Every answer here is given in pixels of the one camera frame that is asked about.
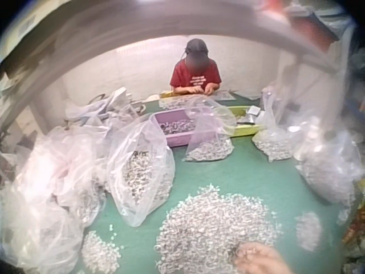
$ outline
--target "transparent bag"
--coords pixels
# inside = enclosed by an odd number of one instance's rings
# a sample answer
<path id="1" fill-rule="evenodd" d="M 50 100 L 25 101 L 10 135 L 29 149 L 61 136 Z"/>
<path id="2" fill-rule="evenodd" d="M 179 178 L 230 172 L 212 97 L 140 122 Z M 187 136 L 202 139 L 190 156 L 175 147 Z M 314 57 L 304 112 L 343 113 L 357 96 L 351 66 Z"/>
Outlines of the transparent bag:
<path id="1" fill-rule="evenodd" d="M 167 200 L 175 162 L 153 116 L 145 115 L 113 135 L 107 171 L 114 202 L 133 227 Z"/>
<path id="2" fill-rule="evenodd" d="M 128 103 L 125 88 L 114 91 L 109 97 L 91 102 L 86 106 L 79 107 L 73 102 L 67 102 L 66 117 L 69 120 L 78 120 L 104 114 L 107 111 L 118 109 Z"/>
<path id="3" fill-rule="evenodd" d="M 262 125 L 266 128 L 252 138 L 255 146 L 268 156 L 269 162 L 293 156 L 292 135 L 277 125 L 273 111 L 274 100 L 274 94 L 268 93 L 263 96 L 265 114 Z"/>
<path id="4" fill-rule="evenodd" d="M 49 200 L 59 177 L 67 171 L 64 151 L 51 138 L 36 140 L 33 151 L 14 184 L 29 203 Z"/>
<path id="5" fill-rule="evenodd" d="M 88 227 L 102 210 L 106 197 L 104 182 L 96 168 L 100 142 L 104 139 L 103 127 L 84 126 L 83 132 L 75 133 L 69 141 L 74 144 L 68 153 L 67 175 L 59 178 L 54 190 L 58 204 L 69 207 L 70 212 Z"/>
<path id="6" fill-rule="evenodd" d="M 344 129 L 318 138 L 297 169 L 318 195 L 347 207 L 355 200 L 355 183 L 364 171 L 359 149 Z"/>
<path id="7" fill-rule="evenodd" d="M 230 137 L 236 128 L 236 118 L 227 107 L 199 95 L 187 102 L 186 114 L 196 121 L 196 127 L 185 161 L 222 160 L 232 153 Z"/>
<path id="8" fill-rule="evenodd" d="M 4 253 L 26 273 L 68 274 L 78 260 L 83 230 L 65 209 L 54 202 L 28 203 L 21 192 L 7 187 L 0 192 Z"/>

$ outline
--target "hand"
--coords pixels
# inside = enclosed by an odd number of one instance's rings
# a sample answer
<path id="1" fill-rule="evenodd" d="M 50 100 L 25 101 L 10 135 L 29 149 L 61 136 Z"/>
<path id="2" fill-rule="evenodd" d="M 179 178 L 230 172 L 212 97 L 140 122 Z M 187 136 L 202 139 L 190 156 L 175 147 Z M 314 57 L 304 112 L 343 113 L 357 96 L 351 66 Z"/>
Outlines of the hand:
<path id="1" fill-rule="evenodd" d="M 205 91 L 204 91 L 204 94 L 205 95 L 210 95 L 214 92 L 214 88 L 215 88 L 216 84 L 214 83 L 208 83 L 206 86 L 205 86 Z"/>
<path id="2" fill-rule="evenodd" d="M 242 244 L 234 264 L 247 274 L 293 274 L 274 248 L 260 243 Z"/>
<path id="3" fill-rule="evenodd" d="M 204 93 L 204 90 L 201 88 L 201 86 L 188 87 L 188 91 L 191 94 Z"/>

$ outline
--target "green table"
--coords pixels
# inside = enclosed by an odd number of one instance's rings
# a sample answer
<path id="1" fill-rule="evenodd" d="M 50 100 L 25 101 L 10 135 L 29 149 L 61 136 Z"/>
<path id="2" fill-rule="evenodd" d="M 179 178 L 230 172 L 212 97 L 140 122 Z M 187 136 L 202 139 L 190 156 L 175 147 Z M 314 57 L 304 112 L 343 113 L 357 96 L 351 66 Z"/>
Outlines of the green table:
<path id="1" fill-rule="evenodd" d="M 226 102 L 232 105 L 250 105 L 242 98 Z M 148 111 L 158 109 L 158 102 L 147 105 Z M 213 184 L 220 186 L 222 194 L 259 196 L 272 211 L 278 213 L 277 220 L 283 225 L 284 235 L 276 247 L 297 274 L 339 273 L 342 261 L 341 238 L 347 227 L 336 223 L 340 206 L 328 204 L 311 192 L 295 169 L 292 159 L 269 163 L 266 155 L 252 144 L 251 138 L 232 139 L 235 146 L 233 153 L 225 160 L 210 163 L 183 162 L 186 147 L 174 148 L 176 174 L 170 197 L 165 204 L 147 216 L 140 227 L 132 228 L 123 221 L 109 195 L 106 208 L 85 233 L 96 230 L 104 241 L 110 241 L 113 233 L 117 233 L 113 242 L 116 246 L 125 246 L 121 251 L 122 258 L 117 273 L 158 274 L 155 262 L 159 260 L 159 255 L 153 246 L 166 212 L 189 194 L 195 195 L 199 187 Z M 322 223 L 321 246 L 314 253 L 305 251 L 297 244 L 295 217 L 303 211 L 317 213 Z M 112 232 L 109 231 L 110 224 L 113 225 Z M 81 259 L 73 273 L 80 269 L 91 273 Z"/>

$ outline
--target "person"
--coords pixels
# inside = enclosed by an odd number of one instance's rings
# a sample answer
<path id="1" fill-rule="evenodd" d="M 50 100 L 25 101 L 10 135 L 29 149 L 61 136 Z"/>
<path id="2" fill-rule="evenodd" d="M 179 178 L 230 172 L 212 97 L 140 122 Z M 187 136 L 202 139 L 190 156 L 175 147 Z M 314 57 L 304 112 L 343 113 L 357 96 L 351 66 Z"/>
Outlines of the person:
<path id="1" fill-rule="evenodd" d="M 202 39 L 190 40 L 185 49 L 186 58 L 173 71 L 170 85 L 173 93 L 210 95 L 222 82 L 217 63 L 208 57 L 208 48 Z"/>
<path id="2" fill-rule="evenodd" d="M 293 274 L 274 248 L 260 243 L 241 244 L 234 264 L 244 274 Z"/>

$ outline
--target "red t-shirt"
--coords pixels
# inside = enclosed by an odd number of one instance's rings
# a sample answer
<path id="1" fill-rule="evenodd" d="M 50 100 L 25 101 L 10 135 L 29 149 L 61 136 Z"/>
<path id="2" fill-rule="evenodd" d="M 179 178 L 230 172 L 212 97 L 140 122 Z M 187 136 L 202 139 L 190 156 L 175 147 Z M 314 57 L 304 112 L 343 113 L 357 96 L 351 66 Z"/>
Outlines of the red t-shirt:
<path id="1" fill-rule="evenodd" d="M 201 86 L 202 89 L 205 89 L 205 86 L 208 83 L 220 84 L 221 82 L 222 80 L 219 76 L 218 67 L 214 60 L 209 60 L 209 66 L 204 72 L 192 74 L 188 70 L 185 60 L 183 59 L 176 64 L 170 85 L 172 87 Z"/>

